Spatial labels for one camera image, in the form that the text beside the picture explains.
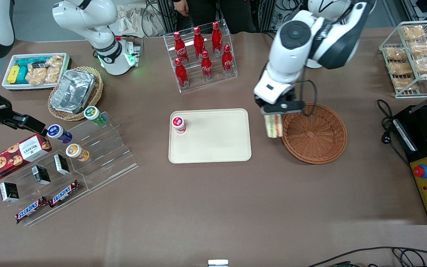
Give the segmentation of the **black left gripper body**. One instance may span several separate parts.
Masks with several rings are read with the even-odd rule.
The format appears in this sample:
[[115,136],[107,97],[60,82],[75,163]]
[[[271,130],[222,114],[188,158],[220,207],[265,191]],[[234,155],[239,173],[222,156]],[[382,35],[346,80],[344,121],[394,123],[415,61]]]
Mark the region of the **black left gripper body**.
[[261,113],[297,113],[298,103],[295,101],[294,89],[280,96],[275,104],[270,104],[255,94],[255,103]]

